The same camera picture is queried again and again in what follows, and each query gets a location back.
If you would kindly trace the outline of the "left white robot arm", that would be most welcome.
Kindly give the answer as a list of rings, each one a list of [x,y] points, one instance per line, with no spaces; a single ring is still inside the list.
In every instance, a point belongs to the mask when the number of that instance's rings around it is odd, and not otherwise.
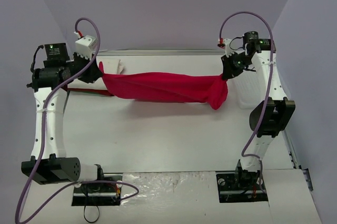
[[[21,171],[38,184],[87,181],[93,191],[106,185],[98,164],[82,164],[77,157],[67,157],[63,140],[63,118],[68,101],[66,80],[93,83],[102,76],[96,62],[90,63],[97,49],[94,38],[76,41],[71,59],[65,43],[40,45],[47,59],[43,68],[31,65],[36,102],[36,133],[31,158],[21,164]]]

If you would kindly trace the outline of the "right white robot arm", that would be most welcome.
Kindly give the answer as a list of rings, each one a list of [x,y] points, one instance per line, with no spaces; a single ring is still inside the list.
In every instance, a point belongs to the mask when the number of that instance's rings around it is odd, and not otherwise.
[[[242,150],[235,174],[234,184],[247,188],[253,178],[262,174],[262,160],[271,142],[284,131],[295,111],[295,102],[285,93],[276,67],[276,47],[270,39],[259,38],[251,31],[242,37],[243,46],[231,47],[230,39],[219,39],[218,46],[225,50],[221,61],[224,80],[235,79],[245,71],[256,74],[261,92],[261,102],[249,116],[252,136]]]

